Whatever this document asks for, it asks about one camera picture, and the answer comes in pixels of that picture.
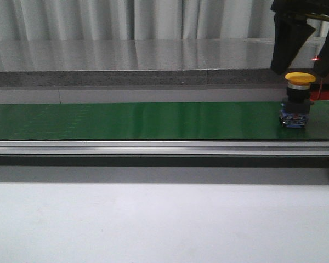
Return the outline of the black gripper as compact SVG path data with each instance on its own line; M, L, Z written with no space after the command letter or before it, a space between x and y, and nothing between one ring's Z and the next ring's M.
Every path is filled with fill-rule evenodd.
M271 10L275 12L275 43L270 68L281 75L315 31L307 23L307 17L329 22L329 1L273 1ZM314 72L326 77L329 74L329 30L318 58Z

